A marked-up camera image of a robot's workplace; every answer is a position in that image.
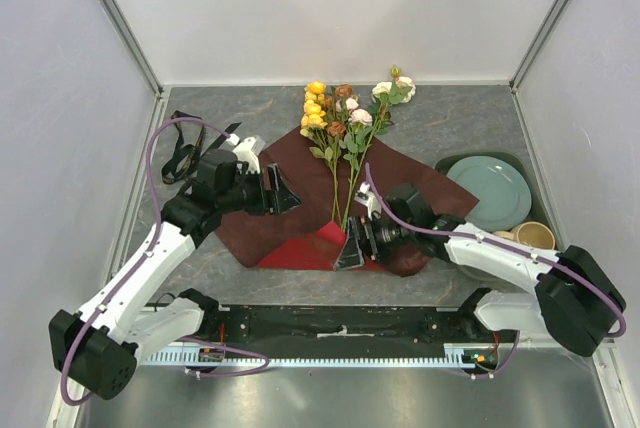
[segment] red cloth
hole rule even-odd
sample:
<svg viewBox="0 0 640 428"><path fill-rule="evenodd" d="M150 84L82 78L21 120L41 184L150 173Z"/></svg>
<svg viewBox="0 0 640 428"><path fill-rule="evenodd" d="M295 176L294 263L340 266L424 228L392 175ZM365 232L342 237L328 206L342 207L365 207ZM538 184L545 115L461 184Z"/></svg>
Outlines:
<svg viewBox="0 0 640 428"><path fill-rule="evenodd" d="M347 234L331 221L315 233L298 236L260 260L256 268L285 270L327 270L340 256ZM382 267L367 258L362 269L382 271Z"/></svg>
<svg viewBox="0 0 640 428"><path fill-rule="evenodd" d="M338 239L331 222L333 178L323 160L309 153L312 143L295 128L260 154L260 163L278 163L287 186L300 198L301 206L279 216L250 216L244 212L225 215L216 235L244 266L332 270L343 238ZM478 200L436 172L375 139L367 161L380 194L402 183L412 183L436 213L464 217ZM349 164L340 163L339 198L344 210L349 187ZM364 206L353 202L351 215L366 215ZM412 275L429 261L415 247L394 248L384 269L399 275ZM368 265L376 269L375 264Z"/></svg>

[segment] brown cloth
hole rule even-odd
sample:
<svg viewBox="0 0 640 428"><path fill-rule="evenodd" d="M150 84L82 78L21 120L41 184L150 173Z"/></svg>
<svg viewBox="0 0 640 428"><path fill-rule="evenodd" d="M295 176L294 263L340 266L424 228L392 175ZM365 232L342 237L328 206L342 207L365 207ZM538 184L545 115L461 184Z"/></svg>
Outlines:
<svg viewBox="0 0 640 428"><path fill-rule="evenodd" d="M299 133L299 128L273 143L260 154L260 164L277 163L287 186L302 204L284 215L250 216L244 212L225 215L216 235L231 254L244 266L255 266L265 256L290 238L316 232L331 221L333 205L333 177L323 160L313 157L310 140ZM466 216L478 200L433 168L392 150L377 138L367 152L371 175L382 196L402 183L413 183L437 214ZM350 166L341 161L339 196L342 210L346 205ZM364 178L364 168L360 173ZM364 206L351 204L351 215L366 215ZM420 271L429 261L414 246L396 247L384 268L406 276Z"/></svg>

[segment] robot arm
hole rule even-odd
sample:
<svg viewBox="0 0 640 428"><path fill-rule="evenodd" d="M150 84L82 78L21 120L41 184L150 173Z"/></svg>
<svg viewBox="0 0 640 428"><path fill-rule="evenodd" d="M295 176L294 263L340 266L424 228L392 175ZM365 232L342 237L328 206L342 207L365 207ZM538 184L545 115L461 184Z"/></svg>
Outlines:
<svg viewBox="0 0 640 428"><path fill-rule="evenodd" d="M257 158L262 140L247 138L238 143L232 138L232 142L237 145L233 152L212 150L200 159L196 178L164 205L160 226L154 225L136 253L99 293L75 314L60 310L51 320L54 366L62 371L72 343L84 332L69 376L101 398L120 393L136 366L156 351L210 328L207 314L217 310L218 303L192 289L157 313L140 320L138 315L167 276L220 226L224 214L244 210L252 215L277 215L300 204L285 186L277 165L267 167L270 189L265 187ZM151 246L156 229L160 235Z"/></svg>
<svg viewBox="0 0 640 428"><path fill-rule="evenodd" d="M540 250L498 238L451 215L436 215L410 184L387 197L402 221L435 234L416 233L380 217L380 204L363 184L356 200L368 217L349 219L347 241L336 270L364 265L365 256L384 266L391 249L411 243L428 256L483 270L521 288L524 293L480 289L464 303L474 320L491 331L524 330L550 334L568 350L590 356L616 322L602 299L558 269L562 265L587 280L622 312L626 303L593 257L575 246L564 252Z"/></svg>

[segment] flower bouquet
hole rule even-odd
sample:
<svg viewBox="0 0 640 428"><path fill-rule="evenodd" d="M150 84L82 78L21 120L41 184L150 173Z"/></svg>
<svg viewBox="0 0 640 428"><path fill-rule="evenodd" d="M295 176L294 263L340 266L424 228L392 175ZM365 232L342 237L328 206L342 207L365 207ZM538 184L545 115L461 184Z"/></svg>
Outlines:
<svg viewBox="0 0 640 428"><path fill-rule="evenodd" d="M332 219L346 230L351 200L354 196L360 170L364 166L367 150L377 135L383 135L393 125L391 107L407 103L416 92L411 78L401 76L393 67L391 81L378 83L372 90L372 103L366 108L354 95L351 85L331 87L319 81L305 88L304 116L300 122L300 134L309 138L315 146L311 154L325 161L333 175ZM340 207L338 198L338 164L350 166L349 190L346 206Z"/></svg>

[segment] orange rose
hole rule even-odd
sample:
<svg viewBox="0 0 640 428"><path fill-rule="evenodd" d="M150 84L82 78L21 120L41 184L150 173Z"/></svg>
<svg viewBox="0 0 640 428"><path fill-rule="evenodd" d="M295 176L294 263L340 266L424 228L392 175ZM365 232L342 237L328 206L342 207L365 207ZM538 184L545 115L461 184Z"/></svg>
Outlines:
<svg viewBox="0 0 640 428"><path fill-rule="evenodd" d="M334 121L327 127L327 131L331 136L342 136L347 128L339 121Z"/></svg>
<svg viewBox="0 0 640 428"><path fill-rule="evenodd" d="M340 85L338 88L336 88L336 96L338 98L342 98L344 96L351 96L352 93L353 93L353 88L351 87L351 85Z"/></svg>

